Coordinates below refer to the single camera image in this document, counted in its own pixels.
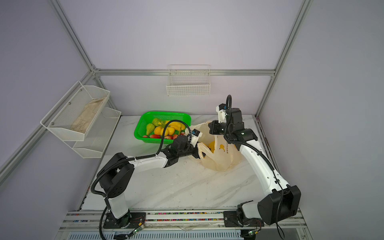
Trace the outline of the banana print plastic bag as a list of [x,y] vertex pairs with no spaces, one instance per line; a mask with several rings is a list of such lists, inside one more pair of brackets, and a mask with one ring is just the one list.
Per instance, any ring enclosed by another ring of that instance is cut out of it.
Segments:
[[[225,172],[234,168],[243,160],[243,155],[233,144],[228,144],[222,135],[211,135],[209,133],[208,122],[191,126],[191,130],[199,130],[203,135],[199,138],[197,147],[200,159],[189,156],[192,161],[201,164],[206,169],[217,172]],[[212,153],[208,148],[209,143],[215,141],[215,152]]]

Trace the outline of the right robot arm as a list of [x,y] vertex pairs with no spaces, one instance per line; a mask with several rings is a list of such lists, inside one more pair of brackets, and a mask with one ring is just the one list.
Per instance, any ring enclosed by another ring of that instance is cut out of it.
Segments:
[[217,106],[217,113],[218,119],[209,123],[210,134],[222,135],[229,145],[236,147],[257,175],[264,193],[264,197],[257,202],[238,205],[239,224],[244,227],[253,219],[267,225],[275,224],[279,237],[285,239],[279,221],[297,214],[302,195],[300,189],[291,186],[262,153],[254,131],[245,128],[241,110],[232,107],[231,95],[227,96],[224,104]]

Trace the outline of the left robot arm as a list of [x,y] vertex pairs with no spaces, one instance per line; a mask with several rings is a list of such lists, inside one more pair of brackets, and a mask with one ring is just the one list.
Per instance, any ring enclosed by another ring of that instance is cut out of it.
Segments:
[[163,148],[167,127],[172,123],[185,124],[180,120],[166,123],[161,130],[161,142],[156,153],[139,157],[127,157],[123,153],[117,153],[97,173],[91,185],[91,192],[103,197],[106,203],[105,212],[111,215],[107,220],[118,228],[125,228],[133,218],[126,203],[125,190],[134,173],[170,167],[181,157],[199,158],[198,140],[203,133],[196,129],[191,130],[189,126],[186,126],[186,134],[176,137],[171,144]]

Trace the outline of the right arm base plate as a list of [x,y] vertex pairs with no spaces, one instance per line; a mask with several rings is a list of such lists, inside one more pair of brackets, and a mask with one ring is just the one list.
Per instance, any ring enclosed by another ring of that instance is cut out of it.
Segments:
[[264,227],[265,224],[262,219],[246,218],[245,215],[239,211],[224,211],[224,224],[225,227]]

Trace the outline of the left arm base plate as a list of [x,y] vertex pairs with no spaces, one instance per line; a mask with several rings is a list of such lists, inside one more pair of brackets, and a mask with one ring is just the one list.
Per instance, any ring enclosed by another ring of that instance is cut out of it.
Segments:
[[115,216],[108,212],[105,223],[103,225],[104,229],[136,229],[140,225],[143,225],[146,220],[145,212],[128,212],[120,219],[115,218]]

